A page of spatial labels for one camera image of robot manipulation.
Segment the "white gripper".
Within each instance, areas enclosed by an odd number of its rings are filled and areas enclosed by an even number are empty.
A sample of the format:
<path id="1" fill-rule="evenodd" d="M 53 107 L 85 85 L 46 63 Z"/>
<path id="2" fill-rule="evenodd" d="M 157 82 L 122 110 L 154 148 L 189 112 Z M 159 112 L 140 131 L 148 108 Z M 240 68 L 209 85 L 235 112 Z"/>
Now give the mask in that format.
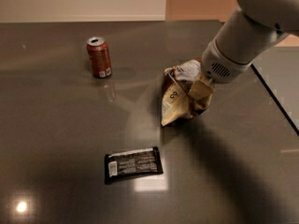
<path id="1" fill-rule="evenodd" d="M 252 59 L 243 55 L 236 44 L 221 44 L 213 39 L 202 55 L 202 69 L 206 77 L 199 75 L 195 79 L 189 96 L 195 101 L 208 97 L 216 89 L 215 81 L 231 83 L 249 68 L 251 62 Z"/>

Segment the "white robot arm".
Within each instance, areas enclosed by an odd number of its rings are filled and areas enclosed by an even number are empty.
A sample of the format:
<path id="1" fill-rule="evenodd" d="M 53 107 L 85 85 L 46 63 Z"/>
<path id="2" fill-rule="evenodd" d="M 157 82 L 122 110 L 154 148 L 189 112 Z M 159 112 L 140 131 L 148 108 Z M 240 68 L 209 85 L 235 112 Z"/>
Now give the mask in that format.
<path id="1" fill-rule="evenodd" d="M 253 60 L 288 35 L 299 33 L 299 0 L 237 0 L 238 8 L 208 44 L 189 95 L 200 100 L 217 83 L 230 83 Z"/>

